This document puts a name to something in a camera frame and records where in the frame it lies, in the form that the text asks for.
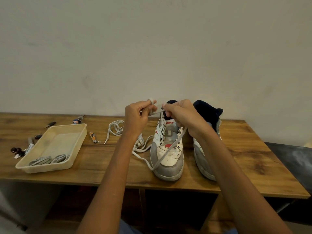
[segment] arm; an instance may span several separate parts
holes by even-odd
[[[149,100],[126,107],[122,136],[116,144],[103,180],[77,229],[77,234],[118,233],[130,156],[151,110],[155,111],[157,107],[150,105]]]
[[[239,233],[292,233],[189,100],[166,104],[164,109],[200,143]]]

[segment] plastic tray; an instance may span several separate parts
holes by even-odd
[[[86,135],[87,124],[51,126],[15,167],[26,173],[68,169],[74,164]],[[69,154],[70,156],[68,160],[61,163],[28,166],[29,162],[39,157],[51,156],[53,159],[60,154]]]

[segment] person's left hand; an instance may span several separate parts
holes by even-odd
[[[157,107],[155,105],[151,105],[149,100],[139,101],[126,106],[124,129],[122,134],[137,140],[138,136],[147,124],[149,112],[155,112],[156,110]]]

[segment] sneaker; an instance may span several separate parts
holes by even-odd
[[[201,100],[197,100],[196,102],[193,103],[193,105],[197,110],[197,112],[205,119],[205,121],[214,129],[214,131],[220,137],[219,126],[221,124],[221,120],[219,117],[222,114],[223,109],[214,108],[213,106],[210,106],[208,103]],[[205,158],[204,151],[202,150],[197,140],[195,140],[194,138],[193,140],[194,140],[194,157],[197,167],[205,177],[215,181],[216,178],[213,175],[211,168],[209,167],[209,164]]]
[[[173,118],[167,117],[165,112],[160,114],[151,145],[150,159],[153,172],[162,180],[176,181],[182,175],[184,166],[182,136],[185,133],[182,129]]]

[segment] forearm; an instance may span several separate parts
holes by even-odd
[[[291,233],[211,127],[198,138],[239,233]]]
[[[130,156],[135,139],[124,135],[76,233],[118,233]]]

